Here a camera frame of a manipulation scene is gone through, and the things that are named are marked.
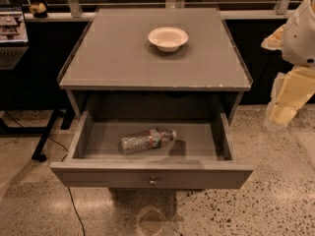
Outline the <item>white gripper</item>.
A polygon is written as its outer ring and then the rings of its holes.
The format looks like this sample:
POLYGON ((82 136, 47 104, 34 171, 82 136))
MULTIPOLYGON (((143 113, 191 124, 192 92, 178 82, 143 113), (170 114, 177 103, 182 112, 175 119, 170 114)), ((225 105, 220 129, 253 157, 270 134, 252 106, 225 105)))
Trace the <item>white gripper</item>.
POLYGON ((261 47, 281 50, 283 59, 296 65, 278 73, 266 110, 264 125, 268 131, 286 128, 306 102, 315 94, 315 0, 303 0, 280 26, 266 37, 261 47))

